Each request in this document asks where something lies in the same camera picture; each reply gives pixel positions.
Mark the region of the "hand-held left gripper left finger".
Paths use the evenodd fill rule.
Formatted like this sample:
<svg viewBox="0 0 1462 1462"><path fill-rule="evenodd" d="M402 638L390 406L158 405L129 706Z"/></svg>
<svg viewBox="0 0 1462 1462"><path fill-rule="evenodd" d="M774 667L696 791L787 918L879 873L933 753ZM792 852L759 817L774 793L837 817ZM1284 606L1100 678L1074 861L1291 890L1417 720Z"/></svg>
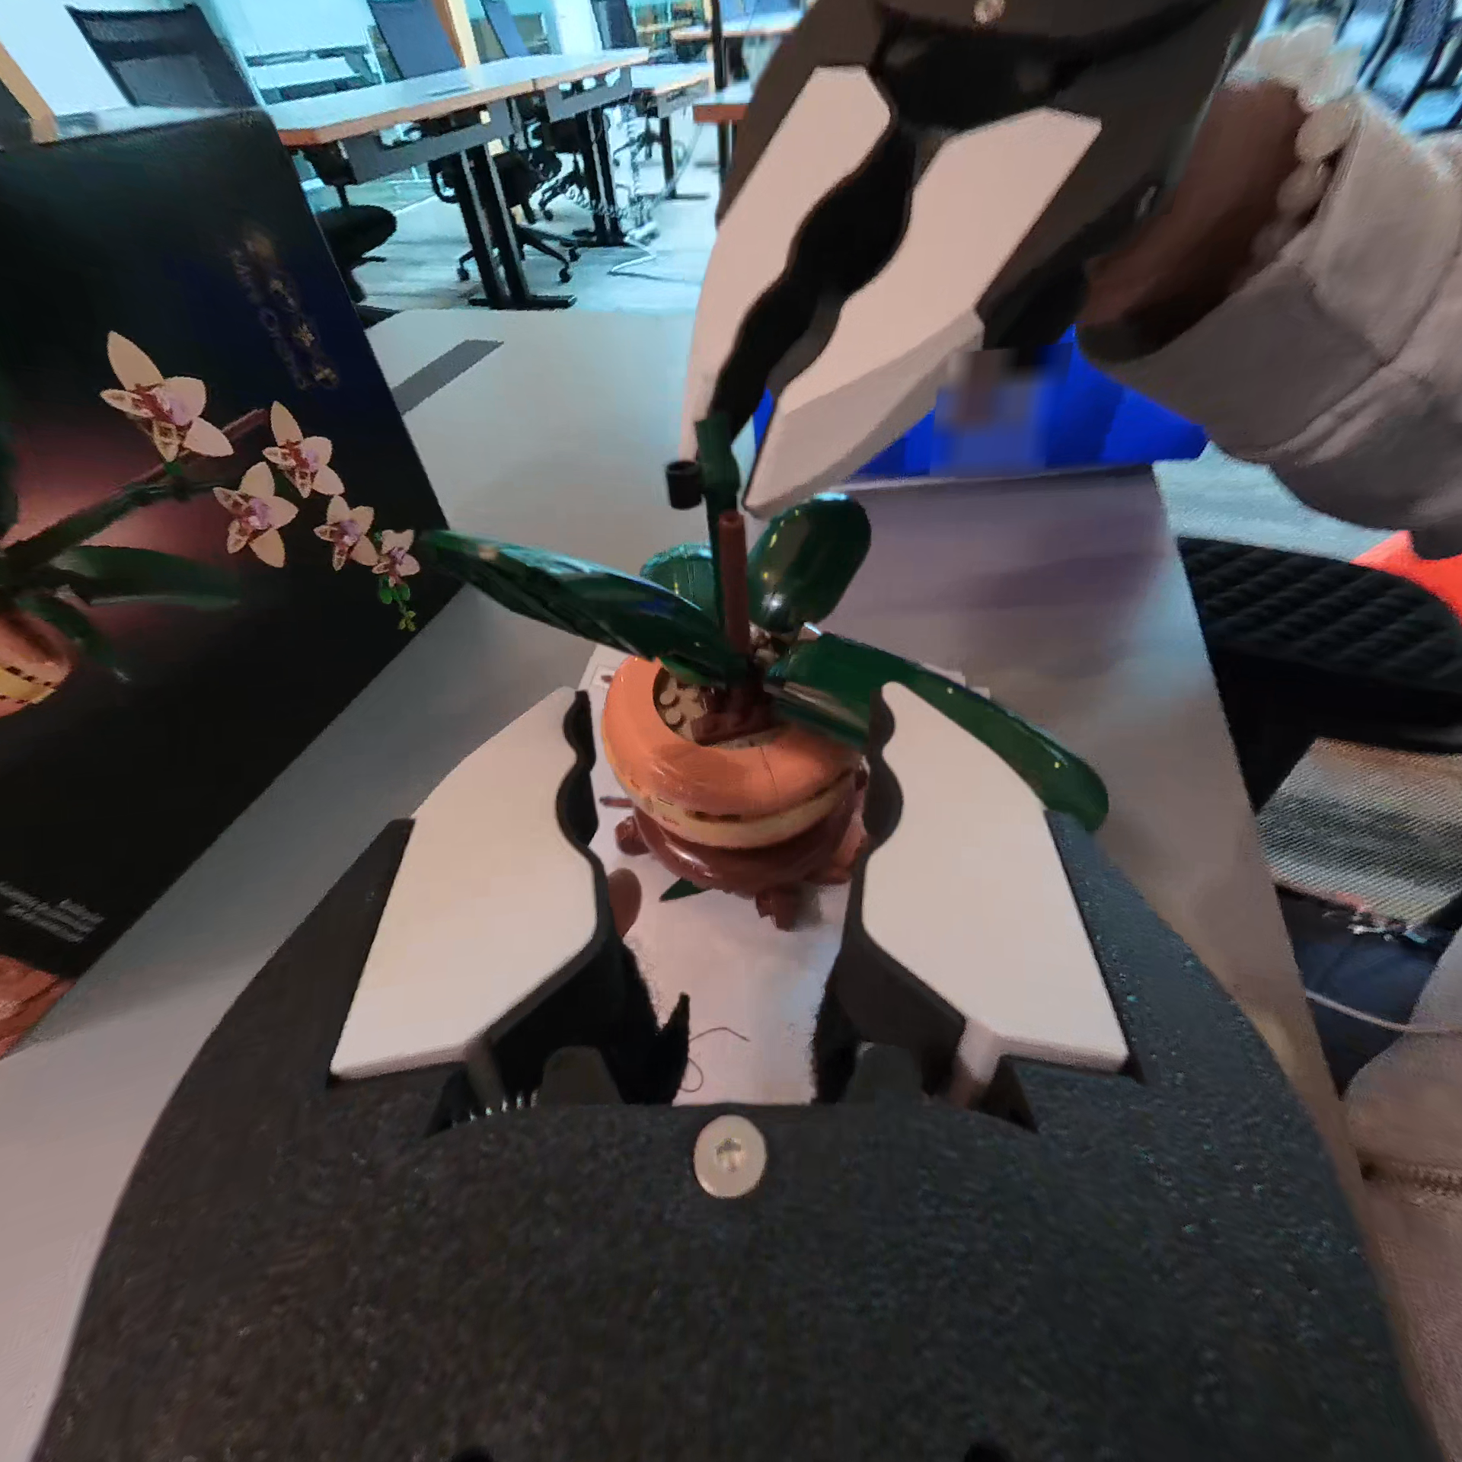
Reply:
<svg viewBox="0 0 1462 1462"><path fill-rule="evenodd" d="M590 1050L623 1104L668 1106L689 1002L659 1022L592 850L590 697L560 688L465 758L411 821L331 1061L336 1082L459 1066L477 1106L525 1106Z"/></svg>

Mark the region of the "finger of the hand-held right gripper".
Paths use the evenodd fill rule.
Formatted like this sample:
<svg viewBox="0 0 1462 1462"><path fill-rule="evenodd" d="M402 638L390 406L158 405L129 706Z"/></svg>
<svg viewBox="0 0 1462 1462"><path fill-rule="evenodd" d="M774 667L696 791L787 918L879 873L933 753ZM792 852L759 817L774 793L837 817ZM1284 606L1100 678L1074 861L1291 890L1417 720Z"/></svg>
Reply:
<svg viewBox="0 0 1462 1462"><path fill-rule="evenodd" d="M847 293L832 255L854 206L833 197L867 171L891 130L886 95L861 67L818 67L724 210L699 290L682 394L682 458L696 425L733 434L828 344Z"/></svg>
<svg viewBox="0 0 1462 1462"><path fill-rule="evenodd" d="M933 408L947 363L981 345L981 298L1102 130L1075 114L1021 114L938 150L889 262L778 394L746 514L767 519L844 483Z"/></svg>

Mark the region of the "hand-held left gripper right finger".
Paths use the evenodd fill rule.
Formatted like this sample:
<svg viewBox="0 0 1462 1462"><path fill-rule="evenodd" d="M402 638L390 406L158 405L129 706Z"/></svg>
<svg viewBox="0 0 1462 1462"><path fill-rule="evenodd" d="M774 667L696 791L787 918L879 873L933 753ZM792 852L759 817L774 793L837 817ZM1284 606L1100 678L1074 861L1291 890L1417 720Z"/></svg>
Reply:
<svg viewBox="0 0 1462 1462"><path fill-rule="evenodd" d="M1122 1073L1041 798L914 690L884 685L870 713L867 848L814 1026L818 1101L865 1097L882 1071L955 1108L1008 1061Z"/></svg>

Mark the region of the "toy brick orchid plant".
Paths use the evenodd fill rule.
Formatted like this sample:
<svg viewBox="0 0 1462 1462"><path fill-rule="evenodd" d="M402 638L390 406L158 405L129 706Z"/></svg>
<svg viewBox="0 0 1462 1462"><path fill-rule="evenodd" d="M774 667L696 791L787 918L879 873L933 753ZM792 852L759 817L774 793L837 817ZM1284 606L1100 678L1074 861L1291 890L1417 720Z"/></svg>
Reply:
<svg viewBox="0 0 1462 1462"><path fill-rule="evenodd" d="M637 575L541 547L435 530L423 558L506 612L625 655L599 735L632 815L614 840L670 871L668 899L720 890L793 927L807 887L863 847L874 697L896 685L954 721L1048 812L1096 831L1100 777L1042 730L941 673L821 629L872 546L846 493L780 512L755 544L740 512Z"/></svg>

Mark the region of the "green toy brick stem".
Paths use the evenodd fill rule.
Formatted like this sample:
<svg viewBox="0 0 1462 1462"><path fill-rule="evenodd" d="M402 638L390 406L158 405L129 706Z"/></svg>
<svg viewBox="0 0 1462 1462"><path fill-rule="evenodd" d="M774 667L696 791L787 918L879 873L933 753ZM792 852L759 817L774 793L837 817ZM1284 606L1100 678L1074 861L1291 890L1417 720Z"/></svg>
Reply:
<svg viewBox="0 0 1462 1462"><path fill-rule="evenodd" d="M720 554L720 519L741 507L741 478L734 457L734 436L724 413L701 418L693 429L693 448L665 467L672 509L703 509L706 542L713 558Z"/></svg>

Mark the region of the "person's right forearm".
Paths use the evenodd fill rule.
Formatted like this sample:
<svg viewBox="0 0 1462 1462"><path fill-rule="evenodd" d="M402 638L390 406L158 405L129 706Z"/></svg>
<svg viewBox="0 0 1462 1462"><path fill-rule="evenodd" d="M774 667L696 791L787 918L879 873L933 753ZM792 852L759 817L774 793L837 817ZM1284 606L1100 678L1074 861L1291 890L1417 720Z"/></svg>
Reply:
<svg viewBox="0 0 1462 1462"><path fill-rule="evenodd" d="M1439 561L1460 547L1458 133L1408 135L1357 74L1328 23L1248 48L1220 88L1281 83L1307 116L1255 272L1150 356L1084 354L1307 507Z"/></svg>

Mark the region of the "wooden top desk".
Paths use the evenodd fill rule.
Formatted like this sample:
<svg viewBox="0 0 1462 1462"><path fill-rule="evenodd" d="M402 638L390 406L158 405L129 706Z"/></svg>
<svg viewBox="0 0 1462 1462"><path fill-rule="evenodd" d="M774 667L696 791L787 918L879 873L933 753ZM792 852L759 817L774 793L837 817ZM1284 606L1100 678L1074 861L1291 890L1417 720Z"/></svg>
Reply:
<svg viewBox="0 0 1462 1462"><path fill-rule="evenodd" d="M710 96L713 67L694 63L654 63L633 67L632 121L626 143L619 149L628 156L632 175L644 161L661 166L661 203L703 203L705 194L682 190L680 177L694 154L694 142L677 145L673 124L677 117L689 117L696 102Z"/></svg>
<svg viewBox="0 0 1462 1462"><path fill-rule="evenodd" d="M524 100L541 102L550 123L572 123L595 213L593 243L621 246L604 112L632 98L633 69L646 65L647 56L642 48L599 49L458 67L275 103L266 116L290 152L336 152L353 185L442 163L480 276L480 295L471 304L499 312L555 312L574 300L541 297L527 286L499 163L487 147L510 137L513 110Z"/></svg>
<svg viewBox="0 0 1462 1462"><path fill-rule="evenodd" d="M738 126L746 114L753 91L755 84L752 81L740 81L698 100L691 107L694 124L712 126L717 131L720 185L724 185L729 177Z"/></svg>

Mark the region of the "person's right hand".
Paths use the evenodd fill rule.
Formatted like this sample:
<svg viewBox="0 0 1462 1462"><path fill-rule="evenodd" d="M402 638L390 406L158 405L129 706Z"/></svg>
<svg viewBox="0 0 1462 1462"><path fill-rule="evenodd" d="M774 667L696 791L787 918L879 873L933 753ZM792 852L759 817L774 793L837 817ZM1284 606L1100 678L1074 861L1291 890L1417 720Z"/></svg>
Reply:
<svg viewBox="0 0 1462 1462"><path fill-rule="evenodd" d="M1075 326L1088 356L1103 363L1150 356L1255 272L1255 243L1276 222L1305 119L1295 90L1281 83L1234 79L1216 93L1162 204L1122 248L1088 269Z"/></svg>

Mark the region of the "blue divided plastic bin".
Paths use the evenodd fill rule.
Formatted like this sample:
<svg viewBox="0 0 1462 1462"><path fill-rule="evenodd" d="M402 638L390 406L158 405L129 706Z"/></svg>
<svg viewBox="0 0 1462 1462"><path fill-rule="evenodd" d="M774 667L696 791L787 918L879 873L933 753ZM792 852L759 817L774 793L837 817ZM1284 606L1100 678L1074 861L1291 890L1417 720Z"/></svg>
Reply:
<svg viewBox="0 0 1462 1462"><path fill-rule="evenodd" d="M853 483L1028 479L1183 464L1208 436L1098 371L1068 328L1032 371L1008 375L985 415L957 418L954 392L849 474Z"/></svg>

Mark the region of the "dark orchid picture box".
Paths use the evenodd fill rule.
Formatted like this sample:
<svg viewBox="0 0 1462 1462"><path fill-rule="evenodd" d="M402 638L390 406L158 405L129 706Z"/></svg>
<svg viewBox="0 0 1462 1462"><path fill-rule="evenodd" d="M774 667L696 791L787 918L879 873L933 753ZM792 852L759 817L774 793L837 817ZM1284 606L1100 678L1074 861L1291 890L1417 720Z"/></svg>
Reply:
<svg viewBox="0 0 1462 1462"><path fill-rule="evenodd" d="M254 110L3 138L3 1055L449 601Z"/></svg>

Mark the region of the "person's dark trousers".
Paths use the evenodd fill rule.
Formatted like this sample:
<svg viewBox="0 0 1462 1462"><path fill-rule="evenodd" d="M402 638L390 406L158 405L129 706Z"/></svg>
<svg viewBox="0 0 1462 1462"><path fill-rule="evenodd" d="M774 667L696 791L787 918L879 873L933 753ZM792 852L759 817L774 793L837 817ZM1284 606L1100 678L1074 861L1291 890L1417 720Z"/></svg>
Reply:
<svg viewBox="0 0 1462 1462"><path fill-rule="evenodd" d="M1458 932L1458 901L1417 923L1276 888L1336 1094L1396 1043Z"/></svg>

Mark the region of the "grey woven fabric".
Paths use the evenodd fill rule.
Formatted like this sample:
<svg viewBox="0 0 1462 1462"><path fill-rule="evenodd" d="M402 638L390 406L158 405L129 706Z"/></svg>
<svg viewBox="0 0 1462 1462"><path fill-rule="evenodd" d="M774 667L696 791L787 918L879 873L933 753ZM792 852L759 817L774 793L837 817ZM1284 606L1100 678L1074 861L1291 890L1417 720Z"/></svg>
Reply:
<svg viewBox="0 0 1462 1462"><path fill-rule="evenodd" d="M1319 740L1256 831L1279 885L1420 923L1460 892L1460 758Z"/></svg>

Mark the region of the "black mesh seat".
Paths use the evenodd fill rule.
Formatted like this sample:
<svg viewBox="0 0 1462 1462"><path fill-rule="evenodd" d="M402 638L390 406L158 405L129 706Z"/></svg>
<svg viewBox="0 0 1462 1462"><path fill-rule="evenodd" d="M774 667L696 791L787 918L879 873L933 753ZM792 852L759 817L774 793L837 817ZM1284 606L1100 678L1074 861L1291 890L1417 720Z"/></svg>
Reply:
<svg viewBox="0 0 1462 1462"><path fill-rule="evenodd" d="M1182 568L1253 814L1319 740L1460 753L1460 627L1380 570L1180 537Z"/></svg>

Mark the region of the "orange object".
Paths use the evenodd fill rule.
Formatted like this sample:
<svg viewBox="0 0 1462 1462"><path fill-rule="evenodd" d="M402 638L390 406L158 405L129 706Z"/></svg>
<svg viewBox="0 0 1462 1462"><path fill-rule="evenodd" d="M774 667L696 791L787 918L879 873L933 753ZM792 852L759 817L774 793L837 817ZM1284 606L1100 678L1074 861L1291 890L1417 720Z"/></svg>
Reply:
<svg viewBox="0 0 1462 1462"><path fill-rule="evenodd" d="M1406 533L1396 533L1370 547L1352 565L1410 580L1446 605L1460 619L1460 558L1424 559Z"/></svg>

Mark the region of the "black mesh office chair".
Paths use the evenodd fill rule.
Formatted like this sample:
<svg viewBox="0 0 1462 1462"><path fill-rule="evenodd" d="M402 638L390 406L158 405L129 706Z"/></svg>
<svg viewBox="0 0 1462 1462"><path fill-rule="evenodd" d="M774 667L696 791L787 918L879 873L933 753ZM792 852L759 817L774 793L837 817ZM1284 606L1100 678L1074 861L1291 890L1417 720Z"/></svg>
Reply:
<svg viewBox="0 0 1462 1462"><path fill-rule="evenodd" d="M132 105L181 110L245 110L259 105L238 63L196 6L148 13L69 8L68 15ZM308 147L301 154L320 182L337 194L337 206L318 211L317 224L353 304L372 324L384 314L365 305L355 271L397 234L395 217L386 208L350 201L346 190L355 177L336 145Z"/></svg>

